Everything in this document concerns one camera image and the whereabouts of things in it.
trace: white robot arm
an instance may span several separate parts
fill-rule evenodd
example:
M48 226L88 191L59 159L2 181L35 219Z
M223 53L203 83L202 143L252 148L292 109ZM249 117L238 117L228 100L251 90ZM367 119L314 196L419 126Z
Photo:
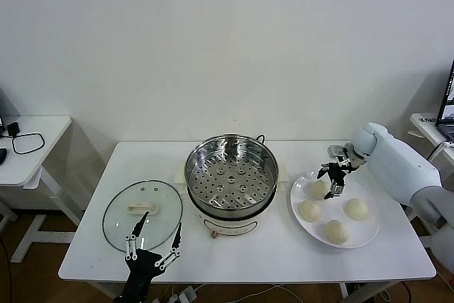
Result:
M454 193L442 188L431 163L376 123L366 123L345 146L331 145L328 154L331 160L319 172L319 177L328 173L331 179L325 199L341 195L345 175L367 162L373 177L393 199L411 206L420 218L439 228L432 251L454 272Z

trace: white desk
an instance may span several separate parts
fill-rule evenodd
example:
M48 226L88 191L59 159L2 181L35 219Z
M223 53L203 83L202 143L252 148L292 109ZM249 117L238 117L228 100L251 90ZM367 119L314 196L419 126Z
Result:
M325 283L380 282L431 278L436 270L400 205L372 179L364 167L349 176L365 184L381 212L380 230L368 245L341 250L326 246L295 223L287 208L288 190L297 175L317 170L327 161L327 147L339 141L267 142L284 160L291 182L277 193L266 220L238 238L212 239L183 196L181 258L153 282L199 283ZM124 253L112 248L102 233L101 220L111 199L128 185L149 179L173 184L176 173L196 143L119 143L87 207L60 267L66 280L98 282L96 287L117 292L99 282L125 282ZM171 240L154 249L164 254ZM349 296L356 302L354 295Z
M436 120L437 114L435 113L412 114L410 116L410 121L433 145L438 145L439 143L446 141L443 134L435 127ZM451 165L454 165L454 148L442 150L440 154L443 155Z
M71 118L69 116L20 116L4 117L4 120L6 124L17 121L21 130L19 135L40 133L44 138L45 145L35 152L18 155L13 151L10 138L0 138L0 148L8 150L5 161L0 165L0 186L36 188L41 179L47 185L46 191L49 198L75 224L79 224L82 211L41 165L70 126ZM25 138L21 145L27 150L26 144L30 144L29 150L32 150L38 146L35 142L32 138ZM15 221L17 219L17 215L3 203L0 203L0 214L4 216L0 223L0 230L8 220ZM20 263L32 242L69 243L71 241L73 237L71 233L38 231L44 219L44 215L35 217L31 227L27 230L16 252L13 254L12 262Z

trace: power cord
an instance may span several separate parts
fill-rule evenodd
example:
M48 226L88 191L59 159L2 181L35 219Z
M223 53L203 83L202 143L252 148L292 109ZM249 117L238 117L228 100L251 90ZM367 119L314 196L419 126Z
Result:
M42 144L39 147L34 148L32 150L27 150L26 152L18 152L16 150L15 141L16 141L17 138L23 138L25 136L39 136L41 138ZM0 135L0 137L1 138L12 138L13 140L11 141L11 144L13 145L13 151L14 151L14 153L16 153L18 155L25 155L25 154L29 154L29 153L35 152L37 150L40 150L45 145L44 137L40 133L29 133L29 134L15 135L15 136Z
M427 161L432 162L435 157L441 153L442 150L445 150L446 148L449 147L454 147L454 143L450 141L443 141L440 142L428 155Z
M8 251L6 250L5 243L3 242L3 239L1 237L0 237L0 243L3 246L3 249L5 251L6 263L8 264L9 303L11 303L12 297L13 297L13 291L11 289L11 264L9 263Z
M409 293L409 303L411 303L411 292L410 292L409 286L405 282L401 282L401 283L405 286L405 289Z
M409 303L411 303L413 297L411 296L410 289L405 282L401 282L401 283L405 286L406 291L409 293ZM389 294L388 291L383 290L382 292L379 293L379 295L385 302L391 302L391 295Z
M229 301L227 303L236 303L236 302L239 302L239 301L242 301L243 299L246 299L246 298L249 298L249 297L252 297L252 296L257 296L259 294L263 294L267 291L270 291L270 290L273 290L273 289L282 289L282 290L285 290L287 292L289 292L290 294L292 294L296 299L298 299L298 302L300 303L304 303L293 291L287 289L286 287L283 287L285 284L279 284L279 285L272 285L272 287L269 287L268 289L266 290L263 290L263 291L260 291L260 292L256 292L255 294L249 294L248 296L244 296L244 297L241 297L240 299L236 299L235 301Z

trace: white side table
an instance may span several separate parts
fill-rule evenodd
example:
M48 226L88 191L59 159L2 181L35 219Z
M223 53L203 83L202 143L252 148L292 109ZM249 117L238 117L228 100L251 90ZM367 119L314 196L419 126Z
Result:
M81 209L74 203L52 178L49 172L42 166L44 159L49 155L55 144L71 124L69 116L20 116L4 117L6 124L17 121L20 134L40 133L45 145L35 152L25 155L15 154L10 138L0 138L0 148L6 148L8 154L5 161L0 165L0 186L36 188L40 179L46 184L49 198L60 208L76 225L82 218ZM33 143L31 139L24 140L22 146L26 149L27 143ZM0 214L4 217L0 223L0 230L8 220L15 221L15 215L5 204L0 203ZM11 262L20 263L31 243L70 243L74 232L49 232L39 231L45 220L45 215L37 215L28 228L22 241L11 257Z
M410 122L424 135L427 140L433 145L446 141L446 138L435 127L437 121L437 114L423 113L410 115ZM454 148L447 148L443 150L440 155L443 155L451 165L454 165Z

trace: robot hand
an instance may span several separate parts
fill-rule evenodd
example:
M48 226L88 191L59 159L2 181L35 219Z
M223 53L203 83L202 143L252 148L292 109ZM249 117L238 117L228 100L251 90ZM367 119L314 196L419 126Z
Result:
M136 248L135 241L142 231L147 215L148 212L135 225L131 236L126 236L125 261L130 273L122 294L115 298L114 303L144 302L151 280L163 274L167 267L180 256L181 222L178 225L170 252L164 258L157 253Z
M320 179L328 173L331 181L331 188L324 199L339 197L345 186L344 177L365 163L364 159L353 152L349 143L345 146L330 145L328 154L332 162L323 164L317 175L317 179Z

